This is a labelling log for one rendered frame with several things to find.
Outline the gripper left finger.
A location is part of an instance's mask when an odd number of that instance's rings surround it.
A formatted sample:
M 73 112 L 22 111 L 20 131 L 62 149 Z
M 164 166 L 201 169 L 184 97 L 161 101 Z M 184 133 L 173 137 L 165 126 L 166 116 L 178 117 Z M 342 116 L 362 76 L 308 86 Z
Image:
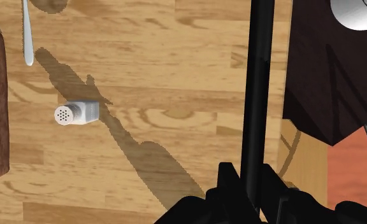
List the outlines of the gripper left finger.
M 154 224 L 261 224 L 231 162 L 221 162 L 217 186 L 204 199 L 180 199 Z

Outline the white salt shaker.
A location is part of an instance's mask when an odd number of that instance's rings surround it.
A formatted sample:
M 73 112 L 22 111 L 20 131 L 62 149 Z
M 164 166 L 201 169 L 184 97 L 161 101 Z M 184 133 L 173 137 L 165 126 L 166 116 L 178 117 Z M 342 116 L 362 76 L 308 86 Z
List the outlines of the white salt shaker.
M 68 101 L 55 109 L 54 118 L 60 125 L 85 125 L 99 120 L 99 103 Z

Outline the silver spoon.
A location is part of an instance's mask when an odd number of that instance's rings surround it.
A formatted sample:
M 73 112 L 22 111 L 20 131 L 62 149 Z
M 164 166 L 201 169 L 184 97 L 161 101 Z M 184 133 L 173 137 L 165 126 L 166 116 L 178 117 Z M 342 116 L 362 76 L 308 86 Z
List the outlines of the silver spoon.
M 31 21 L 28 9 L 28 0 L 22 0 L 22 18 L 24 60 L 27 66 L 32 66 L 34 63 L 34 47 L 32 40 Z

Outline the long black rod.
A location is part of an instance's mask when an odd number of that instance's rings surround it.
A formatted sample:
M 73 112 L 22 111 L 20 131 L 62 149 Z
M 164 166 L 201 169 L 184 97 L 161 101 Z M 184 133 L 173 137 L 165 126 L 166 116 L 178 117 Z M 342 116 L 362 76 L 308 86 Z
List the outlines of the long black rod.
M 275 0 L 251 0 L 240 178 L 260 210 Z

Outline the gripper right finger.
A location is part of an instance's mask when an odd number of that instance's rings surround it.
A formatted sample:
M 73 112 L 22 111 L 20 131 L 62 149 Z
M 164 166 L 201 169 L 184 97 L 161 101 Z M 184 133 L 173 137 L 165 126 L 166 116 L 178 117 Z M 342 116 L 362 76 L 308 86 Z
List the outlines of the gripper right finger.
M 346 200 L 328 209 L 309 193 L 287 187 L 268 164 L 262 166 L 261 210 L 269 224 L 367 224 L 367 207 Z

